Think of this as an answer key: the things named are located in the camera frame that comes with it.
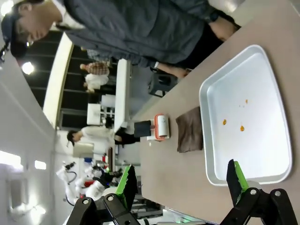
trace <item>wristwatch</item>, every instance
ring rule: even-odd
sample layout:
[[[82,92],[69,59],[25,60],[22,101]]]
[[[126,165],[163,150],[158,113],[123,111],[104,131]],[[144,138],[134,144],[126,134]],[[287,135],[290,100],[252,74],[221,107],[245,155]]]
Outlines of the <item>wristwatch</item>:
[[[217,11],[212,12],[208,16],[204,18],[205,22],[212,23],[215,22],[219,18],[219,14]]]

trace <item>red object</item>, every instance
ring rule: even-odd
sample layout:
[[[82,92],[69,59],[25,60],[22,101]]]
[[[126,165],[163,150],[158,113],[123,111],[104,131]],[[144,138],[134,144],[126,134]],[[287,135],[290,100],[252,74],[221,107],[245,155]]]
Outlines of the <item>red object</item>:
[[[86,188],[88,188],[88,187],[91,186],[94,182],[95,182],[94,180],[86,181],[86,182],[84,183],[84,186],[85,186]]]

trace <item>towel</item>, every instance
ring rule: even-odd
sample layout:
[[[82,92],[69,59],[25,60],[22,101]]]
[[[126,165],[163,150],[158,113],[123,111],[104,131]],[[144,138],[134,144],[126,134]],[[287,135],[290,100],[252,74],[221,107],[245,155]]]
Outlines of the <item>towel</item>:
[[[202,150],[203,133],[200,107],[196,107],[176,118],[178,126],[178,147],[180,153]]]

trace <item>man's left hand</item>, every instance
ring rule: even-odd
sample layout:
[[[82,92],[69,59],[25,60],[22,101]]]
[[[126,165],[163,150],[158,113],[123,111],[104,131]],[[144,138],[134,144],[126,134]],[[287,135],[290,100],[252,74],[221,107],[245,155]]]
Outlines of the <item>man's left hand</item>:
[[[220,16],[215,22],[210,22],[209,26],[215,35],[222,41],[226,41],[236,32],[236,27],[231,22]]]

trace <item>bolt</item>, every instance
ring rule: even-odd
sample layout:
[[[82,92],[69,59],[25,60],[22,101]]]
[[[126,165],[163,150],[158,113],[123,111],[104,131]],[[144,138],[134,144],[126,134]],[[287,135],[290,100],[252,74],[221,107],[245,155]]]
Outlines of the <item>bolt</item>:
[[[280,191],[276,191],[276,192],[275,192],[275,195],[276,195],[277,197],[281,196]]]
[[[252,189],[252,190],[250,191],[250,194],[256,195],[256,190]]]

